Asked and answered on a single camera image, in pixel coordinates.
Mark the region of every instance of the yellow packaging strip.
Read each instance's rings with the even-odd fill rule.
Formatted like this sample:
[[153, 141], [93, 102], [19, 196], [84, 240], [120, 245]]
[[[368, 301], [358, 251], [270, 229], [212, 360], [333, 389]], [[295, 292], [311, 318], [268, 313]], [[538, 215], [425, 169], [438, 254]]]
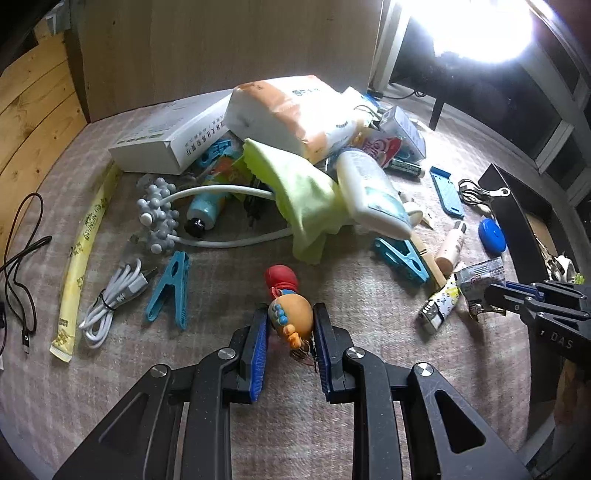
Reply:
[[107, 167], [107, 173], [90, 208], [86, 212], [78, 236], [70, 253], [70, 266], [66, 275], [64, 289], [61, 294], [60, 318], [57, 324], [57, 336], [52, 341], [49, 351], [64, 362], [72, 360], [74, 341], [76, 339], [76, 325], [80, 293], [86, 274], [86, 264], [95, 243], [96, 233], [105, 210], [111, 201], [121, 171], [115, 164]]

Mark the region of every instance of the black bottle cap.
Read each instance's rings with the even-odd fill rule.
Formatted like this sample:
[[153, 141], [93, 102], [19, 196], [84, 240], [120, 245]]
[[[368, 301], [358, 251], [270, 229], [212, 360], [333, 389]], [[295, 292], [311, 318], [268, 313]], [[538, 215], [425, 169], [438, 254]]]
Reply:
[[205, 231], [205, 225], [199, 218], [191, 218], [185, 223], [185, 231], [195, 238], [201, 238]]

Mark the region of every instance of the pink packaging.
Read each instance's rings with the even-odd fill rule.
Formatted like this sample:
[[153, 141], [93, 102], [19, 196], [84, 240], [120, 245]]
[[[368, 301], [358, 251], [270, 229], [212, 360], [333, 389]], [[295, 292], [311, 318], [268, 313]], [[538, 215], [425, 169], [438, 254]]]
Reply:
[[392, 137], [378, 130], [367, 129], [361, 150], [383, 168], [398, 153], [401, 146], [402, 138]]

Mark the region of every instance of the blue plastic clip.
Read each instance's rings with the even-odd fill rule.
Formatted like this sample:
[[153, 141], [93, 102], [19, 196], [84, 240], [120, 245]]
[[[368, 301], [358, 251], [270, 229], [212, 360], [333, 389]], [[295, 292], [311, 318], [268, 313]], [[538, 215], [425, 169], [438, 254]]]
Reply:
[[231, 147], [232, 140], [224, 140], [222, 138], [216, 140], [199, 158], [199, 166], [201, 168], [208, 167], [212, 161], [224, 155], [224, 152]]
[[174, 290], [174, 321], [181, 330], [187, 328], [188, 276], [189, 256], [185, 252], [175, 252], [146, 307], [146, 319], [150, 323], [158, 317], [166, 298]]
[[435, 184], [439, 202], [441, 202], [441, 208], [443, 210], [458, 218], [464, 218], [464, 207], [460, 196], [457, 194], [456, 186], [449, 179], [452, 175], [448, 171], [442, 170], [437, 167], [431, 167], [431, 178]]
[[393, 240], [377, 237], [374, 248], [393, 268], [402, 270], [404, 275], [417, 285], [424, 284], [429, 278], [421, 258], [408, 240]]

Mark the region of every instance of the metal screw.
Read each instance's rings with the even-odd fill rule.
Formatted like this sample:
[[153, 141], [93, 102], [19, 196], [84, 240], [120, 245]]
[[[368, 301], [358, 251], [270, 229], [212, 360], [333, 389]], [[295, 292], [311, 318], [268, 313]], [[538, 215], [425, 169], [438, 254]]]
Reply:
[[433, 367], [424, 362], [417, 364], [416, 369], [417, 373], [421, 375], [421, 377], [430, 377], [433, 374]]
[[233, 348], [226, 347], [226, 348], [219, 349], [217, 352], [217, 356], [219, 358], [221, 358], [222, 360], [230, 360], [236, 356], [236, 352], [234, 351]]
[[365, 356], [365, 350], [360, 346], [352, 346], [347, 348], [347, 356], [354, 359], [363, 358]]
[[150, 375], [152, 375], [154, 378], [166, 377], [167, 373], [168, 368], [163, 364], [154, 365], [152, 368], [150, 368]]

